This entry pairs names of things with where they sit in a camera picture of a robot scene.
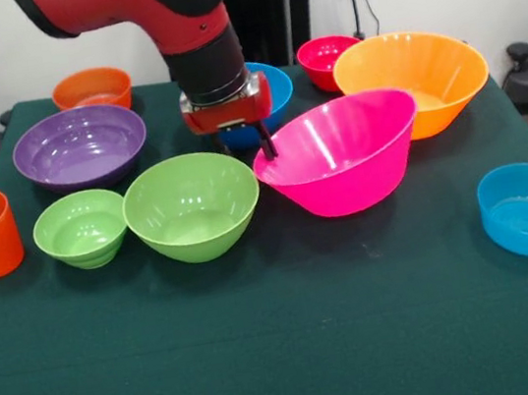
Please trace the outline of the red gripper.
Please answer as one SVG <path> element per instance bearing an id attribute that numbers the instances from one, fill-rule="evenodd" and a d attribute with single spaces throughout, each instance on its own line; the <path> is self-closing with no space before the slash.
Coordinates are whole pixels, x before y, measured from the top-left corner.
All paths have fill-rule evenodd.
<path id="1" fill-rule="evenodd" d="M 232 97 L 208 106 L 199 106 L 181 92 L 179 104 L 187 127 L 195 135 L 209 135 L 216 152 L 230 155 L 231 150 L 217 133 L 223 128 L 254 124 L 259 134 L 261 149 L 267 161 L 276 158 L 278 152 L 269 131 L 262 120 L 271 113 L 271 97 L 268 79 L 263 72 L 252 72 L 246 84 Z"/>

